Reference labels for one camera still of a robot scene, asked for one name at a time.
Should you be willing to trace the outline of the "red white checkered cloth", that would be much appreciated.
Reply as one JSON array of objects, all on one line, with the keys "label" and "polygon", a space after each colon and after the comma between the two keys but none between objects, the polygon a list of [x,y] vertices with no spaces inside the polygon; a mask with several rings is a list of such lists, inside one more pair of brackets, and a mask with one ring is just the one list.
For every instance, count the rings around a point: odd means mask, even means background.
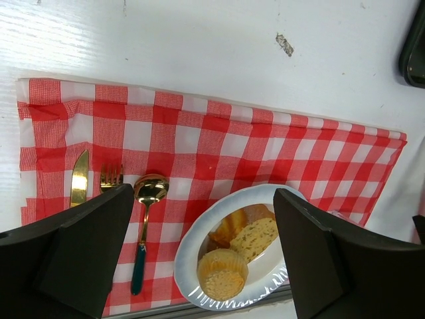
[{"label": "red white checkered cloth", "polygon": [[288,185],[364,225],[407,143],[405,133],[129,86],[31,78],[17,82],[21,221],[70,205],[72,170],[88,151],[87,196],[104,166],[124,181],[170,183],[149,210],[143,290],[130,292],[143,207],[135,204],[105,315],[183,301],[173,278],[185,233],[214,202],[263,183]]}]

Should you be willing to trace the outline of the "toasted bread slice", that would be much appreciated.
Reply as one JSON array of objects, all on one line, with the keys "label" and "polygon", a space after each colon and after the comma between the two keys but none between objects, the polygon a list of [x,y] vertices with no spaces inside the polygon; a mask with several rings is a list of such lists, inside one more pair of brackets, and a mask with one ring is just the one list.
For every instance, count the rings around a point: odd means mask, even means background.
[{"label": "toasted bread slice", "polygon": [[278,237],[275,214],[264,204],[249,205],[226,216],[208,234],[207,251],[230,249],[250,263]]}]

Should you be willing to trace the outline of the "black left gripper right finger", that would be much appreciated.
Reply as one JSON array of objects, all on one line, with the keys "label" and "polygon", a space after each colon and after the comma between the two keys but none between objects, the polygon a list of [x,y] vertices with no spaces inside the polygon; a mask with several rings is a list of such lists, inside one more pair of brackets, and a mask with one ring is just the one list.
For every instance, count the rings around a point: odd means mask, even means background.
[{"label": "black left gripper right finger", "polygon": [[423,318],[424,242],[400,241],[287,189],[274,212],[298,318]]}]

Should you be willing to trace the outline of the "small tape scrap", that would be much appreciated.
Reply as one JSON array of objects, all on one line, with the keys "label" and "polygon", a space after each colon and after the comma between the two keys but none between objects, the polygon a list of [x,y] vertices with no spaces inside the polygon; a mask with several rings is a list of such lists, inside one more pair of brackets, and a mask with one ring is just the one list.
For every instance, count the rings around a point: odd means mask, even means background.
[{"label": "small tape scrap", "polygon": [[283,34],[276,33],[275,41],[288,57],[291,57],[293,55],[294,48],[288,42],[287,38],[285,38],[285,36],[283,36]]}]

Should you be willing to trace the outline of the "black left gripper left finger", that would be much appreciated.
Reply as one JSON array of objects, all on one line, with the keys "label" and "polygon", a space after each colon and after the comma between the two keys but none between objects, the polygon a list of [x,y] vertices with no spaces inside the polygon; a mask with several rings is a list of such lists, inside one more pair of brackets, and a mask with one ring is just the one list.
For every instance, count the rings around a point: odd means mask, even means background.
[{"label": "black left gripper left finger", "polygon": [[2,318],[101,318],[133,209],[121,184],[1,233]]}]

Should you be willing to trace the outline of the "black rectangular tray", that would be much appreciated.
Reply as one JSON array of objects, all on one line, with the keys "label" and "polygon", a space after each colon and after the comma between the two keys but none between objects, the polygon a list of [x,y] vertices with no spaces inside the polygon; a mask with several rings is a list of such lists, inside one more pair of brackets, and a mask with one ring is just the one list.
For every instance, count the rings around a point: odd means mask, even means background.
[{"label": "black rectangular tray", "polygon": [[424,88],[424,0],[419,2],[398,60],[405,82]]}]

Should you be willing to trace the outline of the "white round plate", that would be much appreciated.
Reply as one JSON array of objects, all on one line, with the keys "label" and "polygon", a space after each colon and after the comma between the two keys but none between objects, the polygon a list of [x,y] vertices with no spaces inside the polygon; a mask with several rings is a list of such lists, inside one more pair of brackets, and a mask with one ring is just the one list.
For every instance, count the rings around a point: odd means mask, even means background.
[{"label": "white round plate", "polygon": [[281,286],[289,284],[289,276],[280,240],[276,239],[259,257],[248,264],[248,278],[240,294],[227,301],[215,301],[201,289],[197,277],[198,261],[207,252],[207,235],[222,219],[239,208],[264,204],[274,211],[273,197],[279,188],[287,189],[301,199],[298,190],[287,185],[262,184],[238,190],[209,207],[193,223],[182,238],[175,256],[174,279],[180,293],[192,304],[211,311],[238,310],[250,306]]}]

